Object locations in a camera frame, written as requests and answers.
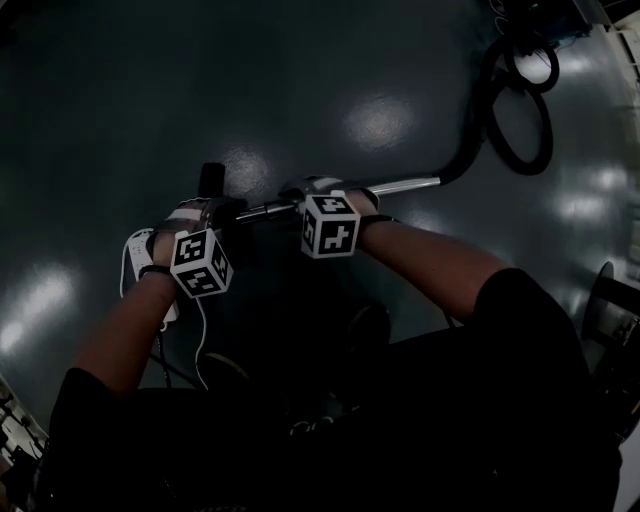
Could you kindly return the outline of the silver metal rod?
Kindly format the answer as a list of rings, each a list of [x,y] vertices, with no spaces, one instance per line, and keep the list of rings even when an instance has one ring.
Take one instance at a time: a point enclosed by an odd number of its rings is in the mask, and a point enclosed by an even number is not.
[[[304,209],[303,203],[306,196],[316,192],[316,188],[314,187],[316,181],[316,177],[296,179],[292,184],[288,184],[285,187],[285,190],[279,194],[276,200],[247,208],[239,212],[235,220],[240,224],[248,224],[263,220],[287,218],[298,214]],[[333,178],[320,178],[319,181],[324,188],[330,187],[331,192],[338,189],[345,190],[352,185],[356,189],[366,190],[376,198],[424,188],[438,187],[443,184],[442,179],[437,176],[392,179],[391,181],[375,180],[369,184],[365,182],[356,183],[353,181],[341,181],[337,183]]]

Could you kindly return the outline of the person's left hand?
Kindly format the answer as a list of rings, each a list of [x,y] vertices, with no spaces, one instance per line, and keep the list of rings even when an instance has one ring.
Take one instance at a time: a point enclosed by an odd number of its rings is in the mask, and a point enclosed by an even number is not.
[[[154,265],[170,267],[173,258],[175,234],[158,232],[152,237],[151,259]]]

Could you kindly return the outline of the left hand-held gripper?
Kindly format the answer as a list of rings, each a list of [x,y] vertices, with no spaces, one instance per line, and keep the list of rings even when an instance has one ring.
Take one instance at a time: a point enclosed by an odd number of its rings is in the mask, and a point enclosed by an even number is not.
[[[154,234],[177,233],[170,272],[189,298],[228,291],[234,271],[214,231],[234,225],[247,206],[229,196],[193,198],[153,228]]]

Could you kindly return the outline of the teal vacuum cleaner body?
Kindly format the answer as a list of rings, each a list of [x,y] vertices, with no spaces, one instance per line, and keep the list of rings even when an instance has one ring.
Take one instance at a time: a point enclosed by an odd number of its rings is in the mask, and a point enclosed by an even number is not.
[[[548,44],[586,37],[592,30],[574,0],[498,0],[510,29],[535,34]]]

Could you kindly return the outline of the person's right forearm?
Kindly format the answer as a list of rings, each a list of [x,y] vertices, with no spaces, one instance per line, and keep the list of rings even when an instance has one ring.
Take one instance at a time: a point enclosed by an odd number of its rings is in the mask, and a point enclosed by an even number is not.
[[[436,306],[464,323],[484,284],[509,264],[454,238],[398,222],[375,222],[362,249],[406,279]]]

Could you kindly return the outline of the person's left forearm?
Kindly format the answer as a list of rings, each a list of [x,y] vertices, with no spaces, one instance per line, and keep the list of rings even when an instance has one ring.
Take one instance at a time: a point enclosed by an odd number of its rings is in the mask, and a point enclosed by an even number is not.
[[[118,397],[135,391],[176,295],[172,277],[146,273],[91,332],[73,366],[91,374]]]

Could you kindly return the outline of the person's black shoe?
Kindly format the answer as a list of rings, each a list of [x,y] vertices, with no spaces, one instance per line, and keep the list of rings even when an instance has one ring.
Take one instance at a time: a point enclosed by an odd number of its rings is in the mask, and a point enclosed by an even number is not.
[[[380,303],[360,306],[347,324],[346,347],[349,353],[378,350],[389,344],[391,320]]]
[[[209,352],[201,356],[197,370],[209,390],[249,381],[247,372],[239,364],[220,353]]]

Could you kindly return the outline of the black T-shaped plastic part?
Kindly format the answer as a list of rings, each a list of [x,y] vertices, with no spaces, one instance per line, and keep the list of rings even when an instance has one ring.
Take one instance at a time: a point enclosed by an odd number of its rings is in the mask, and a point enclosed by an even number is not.
[[[216,198],[224,195],[226,167],[219,162],[202,164],[197,194],[201,198]]]

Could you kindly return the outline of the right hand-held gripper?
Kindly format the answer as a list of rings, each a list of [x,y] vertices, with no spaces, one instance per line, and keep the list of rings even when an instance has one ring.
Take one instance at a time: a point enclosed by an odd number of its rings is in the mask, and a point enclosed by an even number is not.
[[[301,251],[308,257],[328,259],[354,254],[361,216],[343,191],[333,192],[347,185],[335,177],[311,175],[293,178],[279,191],[282,199],[305,199]]]

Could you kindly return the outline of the person's black shirt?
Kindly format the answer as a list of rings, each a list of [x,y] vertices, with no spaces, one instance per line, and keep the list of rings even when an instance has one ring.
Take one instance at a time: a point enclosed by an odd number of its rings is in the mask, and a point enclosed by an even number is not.
[[[468,325],[386,347],[359,408],[290,434],[236,385],[115,398],[72,369],[29,512],[612,512],[615,429],[563,309],[518,269]]]

